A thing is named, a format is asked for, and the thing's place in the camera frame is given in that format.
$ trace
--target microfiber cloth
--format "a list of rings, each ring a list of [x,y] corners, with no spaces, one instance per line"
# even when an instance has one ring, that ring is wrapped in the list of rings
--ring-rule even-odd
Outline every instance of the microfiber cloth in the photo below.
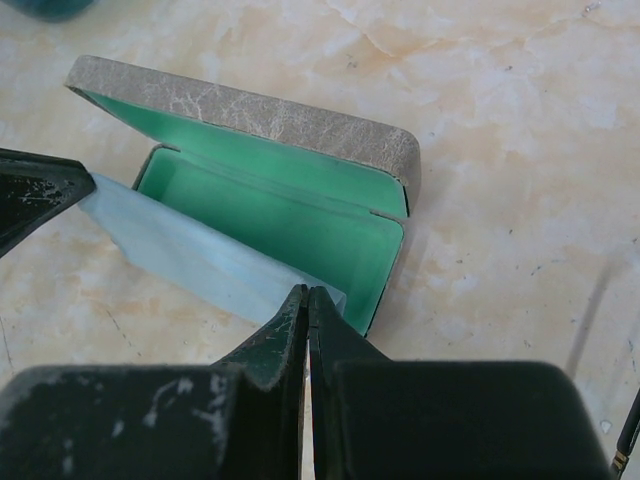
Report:
[[[209,303],[264,324],[294,285],[325,287],[338,310],[344,293],[102,175],[79,206],[134,265]]]

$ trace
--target black plastic part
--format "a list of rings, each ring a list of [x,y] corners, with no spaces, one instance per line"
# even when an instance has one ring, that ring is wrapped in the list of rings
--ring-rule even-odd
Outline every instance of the black plastic part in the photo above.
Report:
[[[326,289],[311,289],[309,296],[309,357],[311,362],[311,409],[313,412],[313,458],[317,479],[327,478],[330,450],[335,441],[332,384],[335,366],[345,360],[389,361],[365,340],[337,311]]]
[[[0,258],[95,188],[79,162],[0,149]]]
[[[640,434],[640,390],[638,390],[629,410],[629,415],[624,422],[616,445],[617,452],[611,462],[611,470],[615,478],[622,478],[622,474],[629,463],[629,456],[638,440],[638,434]]]
[[[605,480],[579,395],[538,363],[351,361],[335,372],[330,478]]]
[[[206,366],[24,371],[0,396],[0,478],[222,478],[239,380]]]
[[[273,320],[214,364],[239,368],[246,380],[229,434],[225,479],[300,476],[307,297],[306,286],[294,287]]]

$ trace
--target white marble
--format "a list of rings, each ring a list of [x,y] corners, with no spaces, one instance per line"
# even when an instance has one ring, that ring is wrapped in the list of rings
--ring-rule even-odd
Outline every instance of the white marble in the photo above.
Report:
[[[640,385],[638,45],[632,0],[110,0],[59,25],[0,4],[0,145],[133,181],[152,142],[62,87],[85,53],[406,128],[423,190],[371,340],[393,358],[579,358],[611,455]],[[77,209],[0,261],[0,317],[0,383],[40,363],[211,362],[256,328],[128,265]]]

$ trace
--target gray textured exterior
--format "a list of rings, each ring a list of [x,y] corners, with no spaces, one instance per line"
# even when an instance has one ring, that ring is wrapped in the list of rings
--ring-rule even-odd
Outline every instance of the gray textured exterior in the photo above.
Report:
[[[376,168],[401,182],[409,209],[418,198],[420,145],[396,127],[92,56],[65,85]]]

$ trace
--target marble countertop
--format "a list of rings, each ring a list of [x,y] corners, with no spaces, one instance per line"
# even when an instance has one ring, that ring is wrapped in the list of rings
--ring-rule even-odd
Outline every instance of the marble countertop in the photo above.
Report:
[[[422,192],[370,340],[556,364],[610,456],[640,385],[639,44],[632,0],[112,0],[55,25],[0,4],[0,145],[133,182],[153,143],[63,88],[81,54],[409,130]],[[128,265],[77,208],[0,285],[1,385],[43,363],[211,363],[257,328]]]

